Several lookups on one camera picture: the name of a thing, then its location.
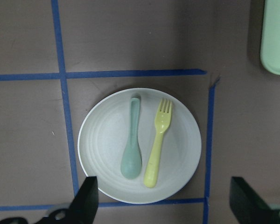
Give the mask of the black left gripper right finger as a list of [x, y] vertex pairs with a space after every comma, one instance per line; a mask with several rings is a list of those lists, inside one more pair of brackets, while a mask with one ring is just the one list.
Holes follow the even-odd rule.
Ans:
[[242, 177], [232, 177], [229, 205], [240, 224], [280, 224], [280, 206], [269, 206]]

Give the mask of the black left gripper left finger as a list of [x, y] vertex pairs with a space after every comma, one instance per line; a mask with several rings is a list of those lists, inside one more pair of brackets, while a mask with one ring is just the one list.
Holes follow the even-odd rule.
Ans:
[[60, 208], [42, 217], [38, 224], [92, 224], [98, 210], [98, 181], [86, 177], [68, 208]]

